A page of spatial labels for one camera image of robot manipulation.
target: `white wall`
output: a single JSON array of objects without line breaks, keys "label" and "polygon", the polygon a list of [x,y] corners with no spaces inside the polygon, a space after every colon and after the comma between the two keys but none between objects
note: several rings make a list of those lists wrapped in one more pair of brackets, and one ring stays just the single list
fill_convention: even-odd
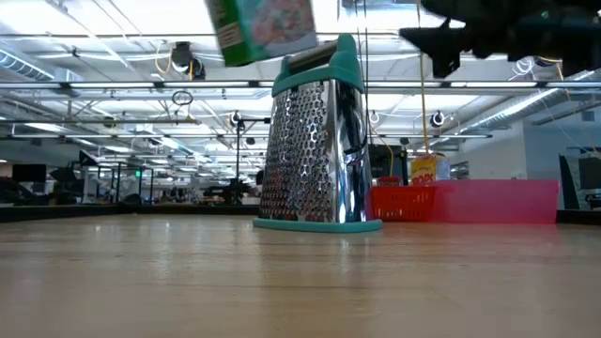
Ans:
[{"label": "white wall", "polygon": [[490,139],[468,139],[450,157],[451,164],[467,161],[470,179],[527,178],[524,126],[518,121]]}]

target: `security camera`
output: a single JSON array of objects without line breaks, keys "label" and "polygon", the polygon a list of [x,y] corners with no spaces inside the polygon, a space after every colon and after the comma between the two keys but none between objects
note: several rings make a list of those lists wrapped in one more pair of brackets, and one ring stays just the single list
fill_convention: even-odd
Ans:
[{"label": "security camera", "polygon": [[205,80],[207,70],[203,62],[194,57],[190,49],[190,42],[177,42],[176,48],[171,51],[173,69],[182,74],[192,74],[193,80]]},{"label": "security camera", "polygon": [[444,114],[437,111],[434,115],[430,116],[430,126],[432,128],[440,128],[444,124]]}]

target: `ceiling light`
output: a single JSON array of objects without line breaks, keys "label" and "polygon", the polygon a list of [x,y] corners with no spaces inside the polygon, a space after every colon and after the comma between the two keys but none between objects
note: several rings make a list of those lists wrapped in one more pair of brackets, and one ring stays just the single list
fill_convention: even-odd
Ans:
[{"label": "ceiling light", "polygon": [[379,122],[379,115],[378,115],[378,113],[376,113],[376,111],[372,111],[372,114],[369,116],[369,121],[371,123],[378,123]]},{"label": "ceiling light", "polygon": [[25,126],[39,129],[41,131],[61,132],[64,130],[64,128],[50,123],[26,123]]},{"label": "ceiling light", "polygon": [[556,88],[598,88],[601,86],[601,82],[584,81],[584,82],[552,82],[548,83],[547,87]]},{"label": "ceiling light", "polygon": [[[395,81],[374,81],[368,83],[370,87],[420,87],[422,83],[419,81],[413,82],[395,82]],[[432,86],[440,86],[438,82],[425,82],[424,86],[432,87]]]},{"label": "ceiling light", "polygon": [[124,147],[124,146],[105,146],[106,149],[114,151],[114,152],[122,152],[122,153],[129,153],[129,152],[133,152],[133,150],[129,149],[128,147]]},{"label": "ceiling light", "polygon": [[9,135],[8,137],[13,137],[13,138],[59,138],[60,135],[56,135],[56,134],[24,134],[24,135]]},{"label": "ceiling light", "polygon": [[248,87],[247,82],[221,82],[221,81],[203,81],[203,82],[168,82],[164,83],[168,88],[223,88],[223,87]]},{"label": "ceiling light", "polygon": [[92,138],[111,138],[112,135],[65,135],[69,138],[92,139]]},{"label": "ceiling light", "polygon": [[163,78],[159,73],[152,73],[150,76],[161,79],[161,81],[165,81],[165,78]]},{"label": "ceiling light", "polygon": [[501,88],[524,88],[524,87],[534,87],[536,86],[536,82],[453,82],[451,83],[451,87],[468,87],[468,88],[491,88],[491,87],[501,87]]},{"label": "ceiling light", "polygon": [[0,84],[0,89],[60,89],[60,84],[56,83],[4,83]]},{"label": "ceiling light", "polygon": [[444,114],[437,111],[435,114],[430,116],[430,126],[432,128],[440,128],[444,124]]},{"label": "ceiling light", "polygon": [[76,139],[73,139],[73,141],[75,141],[75,142],[77,142],[77,143],[80,143],[80,144],[82,144],[82,145],[86,145],[86,146],[96,146],[95,144],[93,144],[93,143],[91,143],[91,142],[89,142],[89,141],[86,141],[86,140],[80,140],[80,139],[77,139],[77,138],[76,138]]},{"label": "ceiling light", "polygon": [[73,89],[83,88],[152,88],[153,83],[72,83],[70,84]]},{"label": "ceiling light", "polygon": [[161,142],[165,146],[168,146],[168,147],[170,147],[172,149],[178,149],[179,148],[179,144],[176,141],[174,141],[174,140],[172,140],[172,139],[170,139],[168,137],[163,137],[161,140],[159,140],[159,142]]}]

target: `metal frame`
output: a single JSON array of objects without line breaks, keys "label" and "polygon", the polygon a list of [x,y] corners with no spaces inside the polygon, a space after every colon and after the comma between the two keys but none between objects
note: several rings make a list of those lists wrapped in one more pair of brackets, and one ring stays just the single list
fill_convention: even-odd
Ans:
[{"label": "metal frame", "polygon": [[[370,81],[367,85],[372,90],[404,89],[421,90],[421,81]],[[168,82],[71,82],[71,83],[0,83],[4,90],[73,90],[73,89],[221,89],[221,88],[272,88],[273,81],[241,80],[241,81],[168,81]],[[426,90],[444,89],[446,91],[464,91],[482,89],[488,91],[520,90],[536,92],[540,89],[599,89],[599,81],[426,81]]]}]

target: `ceiling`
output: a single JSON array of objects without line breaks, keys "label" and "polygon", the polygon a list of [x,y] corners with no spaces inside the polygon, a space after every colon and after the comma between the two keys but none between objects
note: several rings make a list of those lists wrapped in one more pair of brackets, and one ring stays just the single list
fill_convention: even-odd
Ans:
[{"label": "ceiling", "polygon": [[[76,77],[77,80],[84,82],[188,81],[185,74],[173,68],[167,73],[161,73],[157,69],[157,63],[166,68],[167,52],[175,42],[189,41],[194,54],[207,69],[207,82],[269,82],[279,73],[280,58],[241,68],[225,68],[207,8],[201,0],[170,0],[168,3],[163,0],[67,0],[62,4],[68,9],[68,15],[56,10],[49,2],[58,3],[57,0],[0,2],[0,51],[10,51],[50,74],[68,69],[81,77]],[[354,34],[356,38],[357,27],[363,31],[366,26],[368,38],[365,35],[358,38],[362,41],[358,45],[362,52],[364,78],[369,82],[420,81],[421,67],[417,51],[396,35],[401,27],[418,26],[416,7],[410,1],[396,1],[396,5],[393,5],[392,0],[377,0],[373,3],[374,6],[366,10],[366,19],[362,15],[362,9],[359,10],[358,19],[352,10],[339,10],[339,1],[313,1],[319,40],[332,40],[339,33],[345,32]],[[421,26],[437,26],[441,23],[442,18],[422,13]],[[426,59],[424,79],[427,81],[434,80],[430,69],[430,62]],[[507,62],[502,55],[493,55],[487,60],[464,55],[462,67],[446,80],[504,83],[555,78],[555,68],[540,68],[532,61],[516,64]],[[12,70],[0,69],[0,82],[30,81],[30,78]],[[444,126],[448,129],[477,118],[480,113],[511,96],[529,94],[509,87],[504,90],[463,89],[428,90],[424,97],[425,113],[432,115],[440,111],[451,116]],[[0,106],[0,116],[5,119],[36,120],[67,117],[98,120],[112,116],[118,120],[136,122],[117,124],[112,128],[105,128],[101,124],[81,124],[69,126],[68,130],[77,134],[99,135],[133,134],[144,130],[158,134],[206,136],[231,133],[227,121],[232,112],[238,111],[245,118],[264,118],[271,114],[269,86],[235,88],[215,85],[212,88],[189,89],[194,102],[179,111],[172,104],[171,98],[175,91],[168,88],[89,88],[79,89],[79,97],[73,98],[52,90],[5,90],[4,95],[0,93],[0,96],[5,97]],[[373,90],[368,95],[367,102],[369,110],[377,114],[373,122],[378,133],[424,132],[421,120],[423,103],[419,87]],[[186,121],[187,116],[193,121]],[[19,126],[17,132],[48,133],[47,130],[31,126]],[[242,146],[247,152],[245,161],[248,162],[248,173],[251,174],[261,165],[260,154],[267,147],[269,125],[256,123],[246,132],[245,136],[256,136],[254,145],[243,142]],[[174,138],[174,141],[196,156],[234,154],[232,149],[235,139],[217,140],[205,136]],[[94,151],[98,151],[98,146],[124,146],[130,147],[131,153],[138,155],[185,155],[181,154],[180,148],[172,152],[171,149],[163,149],[164,145],[149,146],[146,140],[135,138],[127,139],[127,142],[118,139],[87,139],[80,146]],[[100,153],[129,155],[106,147]],[[211,172],[218,175],[220,170],[211,169]]]}]

